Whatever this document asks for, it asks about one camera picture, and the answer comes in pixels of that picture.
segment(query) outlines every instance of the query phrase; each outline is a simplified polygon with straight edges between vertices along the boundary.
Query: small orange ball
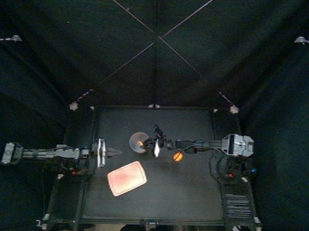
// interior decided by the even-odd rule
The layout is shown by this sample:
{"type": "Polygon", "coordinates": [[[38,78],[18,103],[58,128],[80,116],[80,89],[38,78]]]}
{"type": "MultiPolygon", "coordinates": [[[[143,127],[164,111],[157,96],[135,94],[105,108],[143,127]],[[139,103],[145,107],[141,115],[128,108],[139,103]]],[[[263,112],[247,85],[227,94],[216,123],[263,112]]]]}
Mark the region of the small orange ball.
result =
{"type": "Polygon", "coordinates": [[[175,162],[180,162],[181,158],[183,158],[183,154],[180,152],[173,154],[173,161],[175,162]]]}

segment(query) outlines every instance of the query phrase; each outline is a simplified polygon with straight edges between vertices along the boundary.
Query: pink plate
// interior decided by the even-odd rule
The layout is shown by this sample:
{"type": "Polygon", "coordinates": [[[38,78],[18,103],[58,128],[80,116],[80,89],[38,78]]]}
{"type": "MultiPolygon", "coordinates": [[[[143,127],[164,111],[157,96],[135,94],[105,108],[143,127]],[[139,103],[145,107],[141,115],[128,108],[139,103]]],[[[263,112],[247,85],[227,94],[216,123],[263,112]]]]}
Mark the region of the pink plate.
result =
{"type": "Polygon", "coordinates": [[[145,175],[139,162],[132,162],[107,174],[108,184],[115,197],[141,186],[145,175]]]}

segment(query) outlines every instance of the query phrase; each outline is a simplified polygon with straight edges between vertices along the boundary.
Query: black curtain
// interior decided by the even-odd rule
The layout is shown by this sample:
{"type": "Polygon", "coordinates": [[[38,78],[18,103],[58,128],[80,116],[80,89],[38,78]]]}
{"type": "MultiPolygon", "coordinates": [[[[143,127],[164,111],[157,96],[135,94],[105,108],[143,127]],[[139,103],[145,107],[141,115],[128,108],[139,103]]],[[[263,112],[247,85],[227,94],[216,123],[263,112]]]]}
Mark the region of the black curtain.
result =
{"type": "MultiPolygon", "coordinates": [[[[18,34],[0,11],[0,37],[18,34]]],[[[0,156],[5,143],[52,148],[61,143],[66,106],[26,42],[0,42],[0,156]]],[[[0,229],[33,230],[52,188],[42,165],[21,162],[0,168],[0,229]]]]}
{"type": "Polygon", "coordinates": [[[242,107],[243,132],[255,141],[252,191],[266,230],[309,227],[307,61],[309,46],[291,44],[242,107]]]}

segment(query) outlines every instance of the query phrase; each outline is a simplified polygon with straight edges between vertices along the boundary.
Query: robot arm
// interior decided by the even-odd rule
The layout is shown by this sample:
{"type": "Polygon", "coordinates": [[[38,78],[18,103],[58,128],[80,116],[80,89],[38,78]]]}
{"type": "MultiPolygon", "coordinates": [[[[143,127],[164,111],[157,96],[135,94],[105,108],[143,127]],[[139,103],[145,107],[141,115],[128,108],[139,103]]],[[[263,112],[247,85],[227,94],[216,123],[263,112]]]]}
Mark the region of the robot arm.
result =
{"type": "Polygon", "coordinates": [[[45,161],[53,165],[53,171],[83,172],[89,162],[96,162],[96,167],[105,166],[105,157],[121,154],[115,149],[105,148],[105,139],[99,138],[91,148],[73,149],[58,144],[54,149],[24,149],[18,143],[6,143],[1,159],[2,165],[17,164],[21,159],[45,161]]]}

